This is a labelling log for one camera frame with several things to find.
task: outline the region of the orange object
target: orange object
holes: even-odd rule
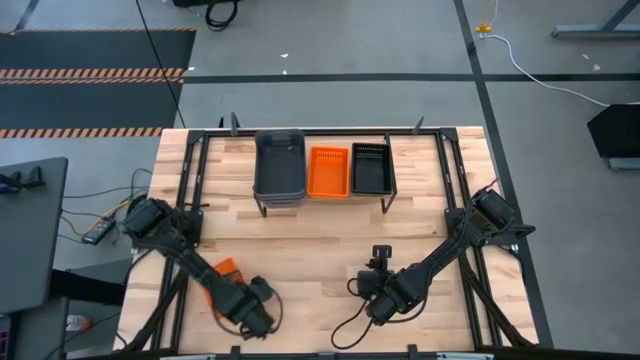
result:
[[[307,192],[314,198],[349,196],[349,148],[312,146]]]
[[[236,263],[232,258],[227,258],[223,260],[221,263],[213,267],[220,275],[224,276],[225,279],[233,282],[244,282],[242,278],[242,274],[240,270],[236,267]],[[211,301],[211,296],[209,296],[209,292],[203,286],[200,286],[202,292],[204,293],[204,298],[207,300],[209,307],[213,309],[213,301]],[[215,313],[216,317],[222,317],[219,313]]]

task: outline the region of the black plastic basket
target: black plastic basket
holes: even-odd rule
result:
[[[304,133],[259,131],[253,191],[260,200],[300,200],[307,185]]]
[[[353,143],[351,154],[351,193],[390,195],[393,192],[389,145]]]

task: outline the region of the concrete floor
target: concrete floor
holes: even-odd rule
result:
[[[246,0],[222,33],[161,0],[141,3],[150,27],[198,28],[190,75],[471,73],[452,1]],[[488,3],[464,1],[472,28]],[[13,29],[27,4],[0,2],[0,30]],[[532,73],[637,73],[638,40],[548,36],[554,24],[599,22],[616,4],[503,0],[495,29],[510,39],[516,59]],[[640,23],[640,9],[628,22]],[[141,25],[132,0],[40,0],[27,28]],[[504,44],[476,43],[485,74],[516,73]],[[555,85],[604,102],[640,100],[638,82]],[[601,108],[528,82],[487,87],[523,218],[538,228],[530,246],[555,346],[640,353],[640,287],[633,280],[640,272],[640,174],[613,173],[598,158],[586,122]],[[180,107],[191,127],[215,127],[231,111],[245,127],[411,125],[420,116],[425,126],[485,125],[471,82],[194,84],[183,88]],[[128,186],[134,169],[152,169],[157,143],[0,140],[0,164],[66,156],[66,192],[83,194]],[[137,184],[148,181],[140,174]],[[66,200],[64,207],[102,212],[126,194]],[[84,227],[91,219],[74,221]],[[97,247],[61,240],[55,266],[80,268],[129,256],[128,240],[113,245],[108,239]]]

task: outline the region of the black mat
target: black mat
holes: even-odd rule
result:
[[[175,114],[164,82],[0,85],[0,129],[170,128]]]
[[[165,68],[189,66],[192,29],[153,30]],[[25,30],[0,34],[0,69],[159,68],[143,30]]]

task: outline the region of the wooden table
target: wooden table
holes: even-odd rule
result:
[[[471,193],[495,177],[481,127],[457,128]],[[155,163],[151,197],[174,204],[187,130],[165,130]],[[380,136],[307,137],[310,145],[349,146],[353,142],[383,142]],[[393,136],[392,151],[398,196],[383,215],[379,199],[307,199],[297,209],[269,210],[262,218],[252,193],[255,147],[252,138],[213,138],[209,143],[202,203],[201,246],[198,250],[214,265],[232,257],[245,279],[261,275],[280,293],[284,320],[266,340],[242,341],[218,328],[199,286],[190,280],[180,353],[228,353],[242,345],[243,353],[301,353],[335,351],[329,337],[340,322],[358,310],[361,299],[351,296],[346,282],[371,256],[375,244],[393,246],[390,265],[399,270],[422,260],[447,236],[443,210],[444,185],[434,137]],[[447,145],[451,173],[453,156]],[[199,150],[194,151],[186,199],[191,199]],[[462,204],[453,176],[457,203]],[[493,296],[521,333],[535,342],[536,332],[519,264],[496,247],[484,250]],[[164,258],[153,253],[133,270],[122,307],[119,332],[130,340],[158,301]],[[457,264],[435,277],[425,312],[416,320],[373,327],[355,352],[404,352],[407,344],[420,351],[471,350],[473,344]],[[485,343],[489,341],[486,313],[478,313]],[[275,300],[265,305],[278,316]],[[163,346],[168,345],[173,309],[168,311]],[[364,330],[362,315],[342,329],[338,344],[349,344]]]

